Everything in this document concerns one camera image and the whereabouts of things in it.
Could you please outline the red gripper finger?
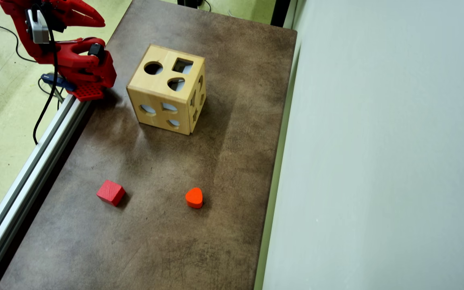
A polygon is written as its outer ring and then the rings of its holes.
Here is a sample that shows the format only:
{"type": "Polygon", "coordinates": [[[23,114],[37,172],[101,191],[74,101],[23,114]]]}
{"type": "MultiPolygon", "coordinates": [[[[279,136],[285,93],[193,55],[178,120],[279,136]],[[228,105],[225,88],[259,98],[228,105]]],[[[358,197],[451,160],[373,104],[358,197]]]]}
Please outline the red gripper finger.
{"type": "Polygon", "coordinates": [[[101,17],[85,15],[75,10],[66,13],[66,26],[105,27],[105,25],[105,20],[101,17]]]}
{"type": "Polygon", "coordinates": [[[95,9],[83,0],[61,0],[61,10],[77,12],[94,12],[95,9]]]}

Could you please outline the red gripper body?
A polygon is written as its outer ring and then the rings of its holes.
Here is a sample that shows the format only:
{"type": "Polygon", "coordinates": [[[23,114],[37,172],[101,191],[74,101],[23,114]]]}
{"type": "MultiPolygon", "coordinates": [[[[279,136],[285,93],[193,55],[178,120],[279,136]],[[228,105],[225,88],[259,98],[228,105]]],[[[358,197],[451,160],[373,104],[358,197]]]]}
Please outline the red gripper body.
{"type": "Polygon", "coordinates": [[[24,24],[27,11],[36,9],[41,11],[48,28],[52,31],[63,33],[67,28],[64,17],[67,14],[67,6],[60,4],[59,0],[14,0],[12,9],[12,20],[15,26],[24,24]]]}

